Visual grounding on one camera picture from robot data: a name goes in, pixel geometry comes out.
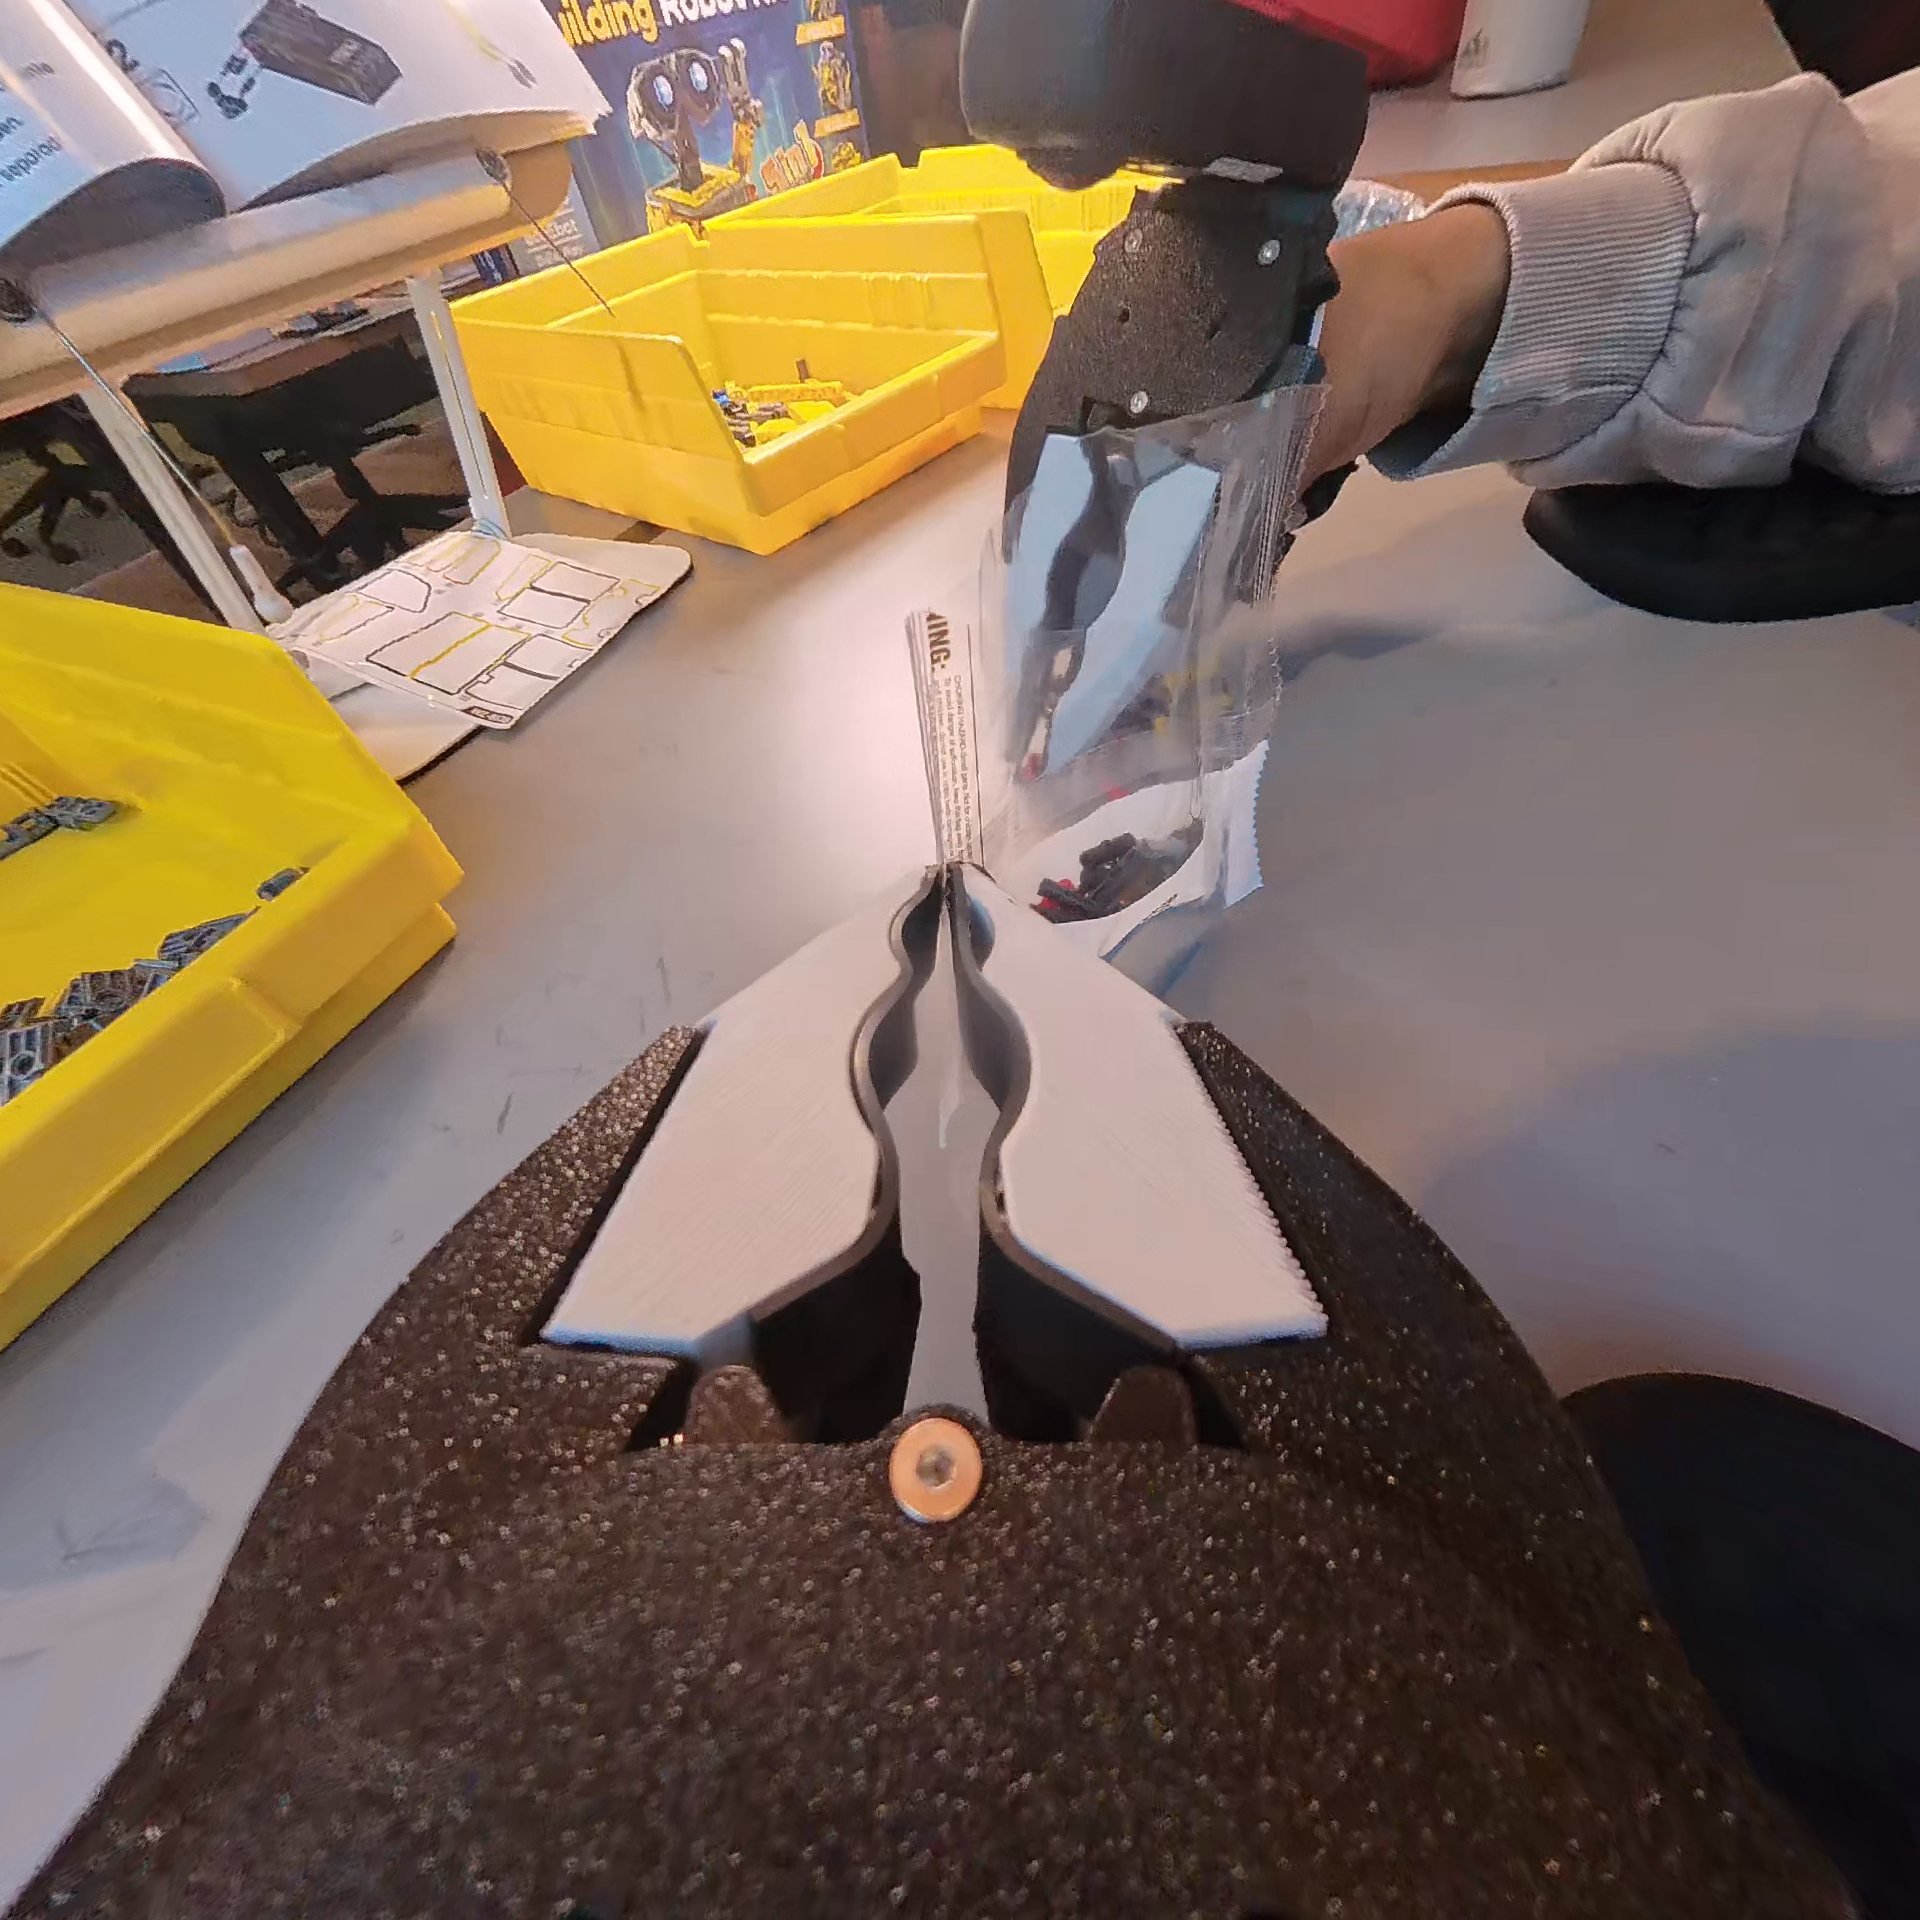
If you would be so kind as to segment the white bottle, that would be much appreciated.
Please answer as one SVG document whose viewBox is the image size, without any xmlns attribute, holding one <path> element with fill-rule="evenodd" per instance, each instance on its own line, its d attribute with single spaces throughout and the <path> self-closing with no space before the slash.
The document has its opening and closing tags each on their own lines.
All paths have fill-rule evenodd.
<svg viewBox="0 0 1920 1920">
<path fill-rule="evenodd" d="M 1449 79 L 1455 102 L 1494 102 L 1566 84 L 1587 0 L 1466 3 Z"/>
</svg>

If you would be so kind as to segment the person's right forearm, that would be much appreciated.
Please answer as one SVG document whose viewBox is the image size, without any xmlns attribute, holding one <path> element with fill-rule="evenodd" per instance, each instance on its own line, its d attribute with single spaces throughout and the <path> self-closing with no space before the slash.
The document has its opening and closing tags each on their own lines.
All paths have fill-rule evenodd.
<svg viewBox="0 0 1920 1920">
<path fill-rule="evenodd" d="M 1510 247 L 1470 409 L 1369 457 L 1538 489 L 1918 486 L 1918 73 L 1673 103 L 1562 174 L 1466 182 Z"/>
</svg>

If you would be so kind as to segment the yellow flat box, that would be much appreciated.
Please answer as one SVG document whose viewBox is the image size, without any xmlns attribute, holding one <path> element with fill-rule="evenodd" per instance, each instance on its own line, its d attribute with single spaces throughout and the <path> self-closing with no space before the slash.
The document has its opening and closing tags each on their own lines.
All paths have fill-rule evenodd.
<svg viewBox="0 0 1920 1920">
<path fill-rule="evenodd" d="M 461 868 L 272 640 L 2 591 L 2 776 L 319 864 L 2 1115 L 11 1342 L 453 939 Z"/>
</svg>

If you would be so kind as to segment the person's right hand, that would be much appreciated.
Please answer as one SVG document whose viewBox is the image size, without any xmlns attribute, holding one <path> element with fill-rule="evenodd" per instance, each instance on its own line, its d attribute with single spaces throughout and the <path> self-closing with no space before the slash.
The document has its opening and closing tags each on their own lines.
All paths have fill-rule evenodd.
<svg viewBox="0 0 1920 1920">
<path fill-rule="evenodd" d="M 1403 427 L 1458 420 L 1504 319 L 1504 217 L 1464 200 L 1330 249 L 1339 289 L 1322 311 L 1325 396 L 1303 475 L 1345 470 Z"/>
</svg>

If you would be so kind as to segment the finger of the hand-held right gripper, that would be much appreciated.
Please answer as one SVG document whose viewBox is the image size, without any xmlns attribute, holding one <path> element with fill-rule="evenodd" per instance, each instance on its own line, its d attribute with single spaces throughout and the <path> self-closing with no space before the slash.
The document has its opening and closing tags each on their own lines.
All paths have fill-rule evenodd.
<svg viewBox="0 0 1920 1920">
<path fill-rule="evenodd" d="M 1171 600 L 1209 534 L 1216 497 L 1216 470 L 1175 465 L 1126 508 L 1118 580 L 1086 623 L 1080 663 L 1050 713 L 1050 766 L 1067 766 L 1110 737 L 1145 692 L 1154 660 L 1176 647 Z"/>
<path fill-rule="evenodd" d="M 1087 640 L 1122 575 L 1135 495 L 1131 447 L 1042 447 L 1015 558 L 1039 571 L 1039 608 L 1021 616 L 1015 697 L 1015 779 L 1032 785 L 1050 761 L 1061 708 L 1087 663 Z"/>
</svg>

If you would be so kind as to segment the clear plastic bag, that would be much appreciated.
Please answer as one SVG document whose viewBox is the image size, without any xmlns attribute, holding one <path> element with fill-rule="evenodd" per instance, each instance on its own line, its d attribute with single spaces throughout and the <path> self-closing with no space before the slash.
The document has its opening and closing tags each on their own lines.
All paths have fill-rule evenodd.
<svg viewBox="0 0 1920 1920">
<path fill-rule="evenodd" d="M 998 558 L 1003 515 L 961 583 L 905 623 L 938 862 L 981 868 L 1146 986 L 1258 884 L 1256 792 L 1282 690 L 1269 600 L 1305 518 L 1321 404 L 1314 383 L 1095 436 L 1135 451 L 1135 495 L 1175 465 L 1216 470 L 1216 515 L 1171 600 L 1176 647 L 1110 737 L 1042 779 L 1015 772 L 1021 616 L 1039 608 L 1039 571 Z"/>
</svg>

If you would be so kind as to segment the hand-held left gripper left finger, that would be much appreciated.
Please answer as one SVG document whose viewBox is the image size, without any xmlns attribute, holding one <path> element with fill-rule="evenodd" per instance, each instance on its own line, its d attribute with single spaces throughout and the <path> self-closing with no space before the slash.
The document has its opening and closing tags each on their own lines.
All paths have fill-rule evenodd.
<svg viewBox="0 0 1920 1920">
<path fill-rule="evenodd" d="M 739 1358 L 895 1222 L 944 878 L 911 871 L 725 1000 L 545 1316 L 552 1346 Z"/>
</svg>

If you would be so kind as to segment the robot kit box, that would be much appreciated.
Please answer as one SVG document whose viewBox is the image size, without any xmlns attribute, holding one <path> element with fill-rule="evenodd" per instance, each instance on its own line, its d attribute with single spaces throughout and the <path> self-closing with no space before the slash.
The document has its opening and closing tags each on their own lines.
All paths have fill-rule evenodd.
<svg viewBox="0 0 1920 1920">
<path fill-rule="evenodd" d="M 571 150 L 592 233 L 621 246 L 873 155 L 838 3 L 549 3 L 608 98 Z"/>
</svg>

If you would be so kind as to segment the heap of grey plastic parts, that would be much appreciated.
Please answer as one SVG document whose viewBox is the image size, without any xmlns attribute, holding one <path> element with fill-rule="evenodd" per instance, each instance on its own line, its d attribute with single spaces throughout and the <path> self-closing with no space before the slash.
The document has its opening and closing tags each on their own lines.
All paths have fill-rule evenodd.
<svg viewBox="0 0 1920 1920">
<path fill-rule="evenodd" d="M 270 862 L 153 802 L 3 777 L 2 1100 L 15 1105 L 322 860 Z"/>
</svg>

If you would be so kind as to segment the grey desk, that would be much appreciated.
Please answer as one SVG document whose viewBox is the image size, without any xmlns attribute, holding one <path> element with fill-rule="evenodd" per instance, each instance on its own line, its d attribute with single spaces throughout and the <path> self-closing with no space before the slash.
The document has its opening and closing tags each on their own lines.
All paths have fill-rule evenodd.
<svg viewBox="0 0 1920 1920">
<path fill-rule="evenodd" d="M 1562 1402 L 1915 1444 L 1915 624 L 1607 603 L 1499 471 L 1286 567 L 1264 889 L 1321 1352 L 1227 1447 L 689 1444 L 545 1350 L 641 1052 L 927 857 L 898 620 L 978 442 L 410 792 L 458 932 L 3 1354 L 3 1913 L 1790 1916 Z"/>
</svg>

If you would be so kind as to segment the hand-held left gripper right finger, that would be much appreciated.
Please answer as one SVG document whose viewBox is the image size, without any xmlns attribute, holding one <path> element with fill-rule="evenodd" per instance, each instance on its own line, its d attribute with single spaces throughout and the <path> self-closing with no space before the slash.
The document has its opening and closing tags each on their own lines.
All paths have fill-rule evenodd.
<svg viewBox="0 0 1920 1920">
<path fill-rule="evenodd" d="M 1325 1336 L 1157 994 L 971 866 L 952 874 L 952 974 L 997 1111 L 983 1198 L 1016 1257 L 1178 1354 Z"/>
</svg>

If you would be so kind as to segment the black office chair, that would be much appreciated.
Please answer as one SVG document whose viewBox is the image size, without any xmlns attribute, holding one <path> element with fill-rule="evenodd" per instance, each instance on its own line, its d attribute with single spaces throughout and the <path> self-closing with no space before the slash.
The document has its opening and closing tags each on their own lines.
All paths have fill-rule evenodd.
<svg viewBox="0 0 1920 1920">
<path fill-rule="evenodd" d="M 278 588 L 327 593 L 392 561 L 408 535 L 438 535 L 469 515 L 469 495 L 379 495 L 359 470 L 368 448 L 410 436 L 407 416 L 438 396 L 416 313 L 389 302 L 345 327 L 243 351 L 217 366 L 138 372 L 135 409 L 175 427 L 209 457 L 287 558 Z M 285 470 L 317 467 L 345 510 L 322 530 Z"/>
</svg>

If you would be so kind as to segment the white printed booklet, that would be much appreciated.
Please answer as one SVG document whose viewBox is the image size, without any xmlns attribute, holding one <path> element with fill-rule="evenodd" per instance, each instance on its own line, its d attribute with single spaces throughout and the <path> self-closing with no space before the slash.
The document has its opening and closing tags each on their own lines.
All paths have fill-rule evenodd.
<svg viewBox="0 0 1920 1920">
<path fill-rule="evenodd" d="M 3 3 L 3 274 L 606 115 L 539 3 Z"/>
</svg>

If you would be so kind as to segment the red box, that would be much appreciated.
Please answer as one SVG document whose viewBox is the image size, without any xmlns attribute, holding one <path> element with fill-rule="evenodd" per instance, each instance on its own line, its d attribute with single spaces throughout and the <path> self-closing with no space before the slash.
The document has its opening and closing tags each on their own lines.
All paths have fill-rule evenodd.
<svg viewBox="0 0 1920 1920">
<path fill-rule="evenodd" d="M 1418 84 L 1450 68 L 1466 3 L 1239 3 L 1361 52 L 1371 90 Z"/>
</svg>

